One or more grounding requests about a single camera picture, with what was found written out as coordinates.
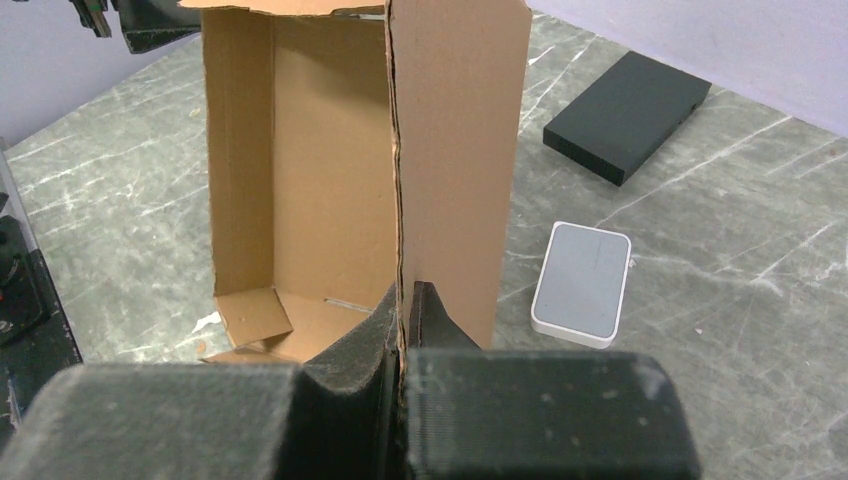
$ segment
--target marble tabletop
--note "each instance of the marble tabletop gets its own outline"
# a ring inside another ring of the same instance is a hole
[[[228,346],[209,317],[200,49],[6,153],[89,362]],[[554,221],[625,233],[613,348],[671,374],[705,478],[848,478],[848,140],[714,87],[615,187],[544,147],[541,129],[625,51],[535,15],[496,347],[575,348],[529,322]]]

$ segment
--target open cardboard box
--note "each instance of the open cardboard box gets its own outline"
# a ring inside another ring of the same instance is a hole
[[[531,14],[521,0],[205,9],[215,298],[234,351],[306,361],[397,282],[491,342]]]

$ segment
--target gray and white rectangular device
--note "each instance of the gray and white rectangular device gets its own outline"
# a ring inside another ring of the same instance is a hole
[[[618,333],[630,239],[620,233],[556,222],[533,297],[533,330],[592,348]]]

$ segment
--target marble table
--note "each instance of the marble table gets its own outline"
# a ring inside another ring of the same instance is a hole
[[[89,362],[228,346],[207,324],[200,49],[6,152]],[[634,262],[613,348],[671,374],[706,478],[848,478],[848,140],[714,87],[617,188],[541,130],[625,52],[535,16],[496,346],[575,348],[529,322],[554,221],[625,233]]]

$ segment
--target white backdrop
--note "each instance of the white backdrop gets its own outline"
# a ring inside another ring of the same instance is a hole
[[[527,0],[532,8],[848,136],[848,0]]]

